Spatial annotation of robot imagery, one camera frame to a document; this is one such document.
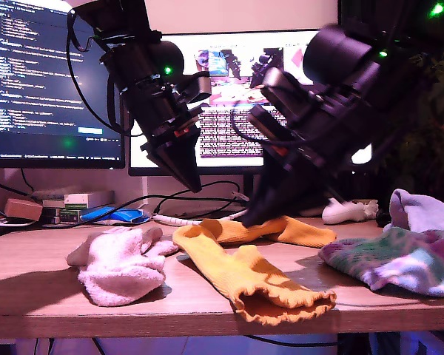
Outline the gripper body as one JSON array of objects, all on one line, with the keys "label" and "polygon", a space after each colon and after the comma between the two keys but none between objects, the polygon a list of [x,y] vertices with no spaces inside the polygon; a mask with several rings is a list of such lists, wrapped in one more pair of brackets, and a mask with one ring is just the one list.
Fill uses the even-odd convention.
[{"label": "gripper body", "polygon": [[200,130],[193,124],[184,127],[190,114],[177,103],[171,87],[161,78],[122,75],[120,95],[150,146],[195,147]]},{"label": "gripper body", "polygon": [[352,160],[372,141],[372,106],[359,96],[304,101],[299,112],[291,111],[282,101],[275,107],[283,113],[287,125],[282,126],[259,104],[249,111],[249,122],[266,137],[258,141],[263,149],[264,173],[372,169],[372,160]]}]

